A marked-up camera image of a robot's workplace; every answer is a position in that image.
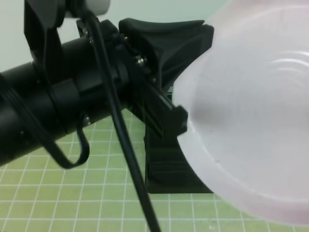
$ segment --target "screw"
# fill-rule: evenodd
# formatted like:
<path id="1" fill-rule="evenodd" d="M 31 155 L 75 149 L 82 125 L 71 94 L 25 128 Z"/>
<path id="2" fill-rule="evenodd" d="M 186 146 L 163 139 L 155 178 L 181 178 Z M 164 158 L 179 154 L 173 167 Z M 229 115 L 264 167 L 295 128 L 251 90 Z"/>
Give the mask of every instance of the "screw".
<path id="1" fill-rule="evenodd" d="M 89 35 L 89 32 L 87 31 L 86 28 L 83 29 L 83 34 L 84 34 L 84 36 L 88 36 Z"/>
<path id="2" fill-rule="evenodd" d="M 145 57 L 142 57 L 140 55 L 136 56 L 135 57 L 136 59 L 136 63 L 142 68 L 145 66 L 146 62 L 147 62 L 147 59 Z"/>

